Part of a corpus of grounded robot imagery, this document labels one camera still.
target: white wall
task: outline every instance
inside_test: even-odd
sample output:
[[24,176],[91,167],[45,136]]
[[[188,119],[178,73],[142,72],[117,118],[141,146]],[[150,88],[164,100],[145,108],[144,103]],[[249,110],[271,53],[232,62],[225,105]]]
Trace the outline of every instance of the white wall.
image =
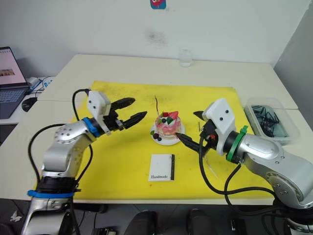
[[273,66],[310,0],[0,0],[0,46],[27,75],[55,75],[74,54],[268,62]]

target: laptop keyboard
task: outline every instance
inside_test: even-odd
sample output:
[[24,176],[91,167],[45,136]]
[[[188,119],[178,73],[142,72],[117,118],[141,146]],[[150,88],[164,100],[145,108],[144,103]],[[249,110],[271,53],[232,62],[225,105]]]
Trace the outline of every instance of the laptop keyboard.
[[23,94],[24,90],[17,91],[1,91],[0,92],[0,104],[16,102]]

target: yellow mat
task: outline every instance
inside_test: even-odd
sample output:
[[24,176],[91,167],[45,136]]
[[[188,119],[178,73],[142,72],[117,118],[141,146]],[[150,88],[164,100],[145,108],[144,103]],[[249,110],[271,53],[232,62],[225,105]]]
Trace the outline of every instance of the yellow mat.
[[[199,141],[199,126],[204,121],[193,115],[194,111],[204,110],[216,99],[225,97],[236,118],[237,131],[249,125],[233,88],[163,86],[120,84],[95,81],[93,90],[104,92],[114,102],[124,97],[134,97],[136,102],[122,110],[117,110],[119,118],[128,119],[131,115],[148,111],[146,117],[128,130],[103,135],[92,144],[94,156],[89,169],[80,181],[81,192],[75,199],[90,200],[166,200],[166,199],[208,199],[223,198],[212,192],[205,184],[199,170],[198,155],[181,142],[172,146],[161,146],[150,137],[150,128],[157,117],[155,95],[159,111],[179,111],[185,125],[186,134]],[[80,118],[91,117],[83,103],[78,110]],[[175,180],[172,182],[149,182],[148,174],[152,154],[175,154]],[[226,161],[225,156],[210,150],[207,158],[217,177],[204,163],[211,183],[221,190],[230,172],[236,167]],[[89,159],[89,150],[84,153],[81,169]],[[269,187],[261,177],[254,175],[245,166],[234,176],[230,189],[248,186]],[[237,198],[270,197],[264,192],[244,192]]]

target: white card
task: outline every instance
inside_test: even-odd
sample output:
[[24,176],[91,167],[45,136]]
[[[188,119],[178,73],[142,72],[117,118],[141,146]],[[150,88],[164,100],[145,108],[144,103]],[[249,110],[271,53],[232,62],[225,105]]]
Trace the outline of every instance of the white card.
[[149,181],[174,180],[174,154],[153,154],[151,156]]

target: clear glass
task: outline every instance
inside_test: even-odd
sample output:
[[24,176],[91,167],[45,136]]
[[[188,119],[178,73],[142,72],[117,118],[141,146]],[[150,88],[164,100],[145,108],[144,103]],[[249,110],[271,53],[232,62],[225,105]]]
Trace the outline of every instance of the clear glass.
[[192,54],[189,49],[179,50],[179,64],[182,67],[189,67],[192,64]]

